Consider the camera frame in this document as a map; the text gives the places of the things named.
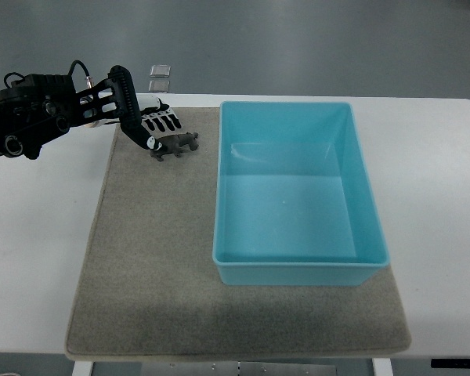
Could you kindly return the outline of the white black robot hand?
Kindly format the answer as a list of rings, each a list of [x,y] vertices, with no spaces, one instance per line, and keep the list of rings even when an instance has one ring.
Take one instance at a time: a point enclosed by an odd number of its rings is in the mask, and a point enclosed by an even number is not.
[[[139,107],[132,76],[122,66],[112,67],[107,79],[92,88],[94,93],[81,100],[91,106],[84,112],[89,128],[118,124],[131,141],[153,151],[165,149],[160,137],[183,128],[174,110],[156,96],[151,106]]]

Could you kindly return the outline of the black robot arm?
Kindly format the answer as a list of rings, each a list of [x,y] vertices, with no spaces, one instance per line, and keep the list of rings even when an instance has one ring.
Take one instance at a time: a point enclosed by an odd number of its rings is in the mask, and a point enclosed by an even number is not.
[[[67,74],[8,73],[0,90],[0,157],[34,160],[43,145],[71,128],[101,125],[122,115],[119,92],[127,76],[117,65],[95,84],[80,60]]]

